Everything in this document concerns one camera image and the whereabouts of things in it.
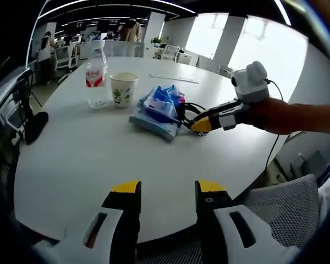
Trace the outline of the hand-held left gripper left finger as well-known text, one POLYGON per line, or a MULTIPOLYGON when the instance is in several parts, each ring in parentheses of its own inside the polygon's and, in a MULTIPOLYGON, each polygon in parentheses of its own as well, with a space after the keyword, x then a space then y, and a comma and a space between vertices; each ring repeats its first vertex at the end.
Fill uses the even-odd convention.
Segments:
POLYGON ((140 213, 141 181, 116 184, 100 207, 70 222, 61 241, 34 249, 45 263, 135 263, 140 213))

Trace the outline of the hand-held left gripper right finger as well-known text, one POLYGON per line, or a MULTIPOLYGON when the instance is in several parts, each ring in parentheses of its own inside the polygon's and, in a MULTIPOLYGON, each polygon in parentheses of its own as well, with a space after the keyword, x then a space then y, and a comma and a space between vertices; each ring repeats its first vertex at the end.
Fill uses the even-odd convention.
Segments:
POLYGON ((299 253, 247 207, 233 205, 220 183, 197 180, 195 200, 203 263, 291 263, 299 253))

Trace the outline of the person's right hand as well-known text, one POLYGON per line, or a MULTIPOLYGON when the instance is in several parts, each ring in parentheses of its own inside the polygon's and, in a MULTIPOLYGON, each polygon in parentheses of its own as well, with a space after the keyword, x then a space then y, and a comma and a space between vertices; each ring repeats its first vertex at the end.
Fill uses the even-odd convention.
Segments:
POLYGON ((243 113, 243 124, 252 125, 272 134, 287 135, 293 131, 291 106, 282 100, 268 98, 253 103, 243 113))

